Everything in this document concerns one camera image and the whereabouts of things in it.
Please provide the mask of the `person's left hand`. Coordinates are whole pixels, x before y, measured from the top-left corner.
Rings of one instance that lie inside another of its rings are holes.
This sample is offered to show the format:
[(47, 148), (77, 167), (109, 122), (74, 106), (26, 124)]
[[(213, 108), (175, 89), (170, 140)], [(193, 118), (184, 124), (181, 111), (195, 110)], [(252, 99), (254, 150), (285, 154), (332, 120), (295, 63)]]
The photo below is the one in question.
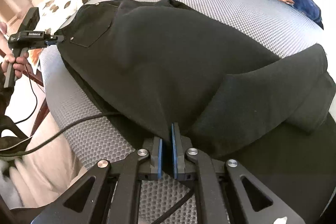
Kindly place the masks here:
[(7, 67), (12, 65), (15, 70), (15, 77), (20, 79), (22, 77), (23, 71), (25, 70), (25, 66), (28, 64), (28, 57), (28, 52), (25, 52), (23, 56), (19, 56), (17, 58), (15, 58), (12, 53), (7, 54), (1, 63), (1, 70), (3, 74), (6, 75)]

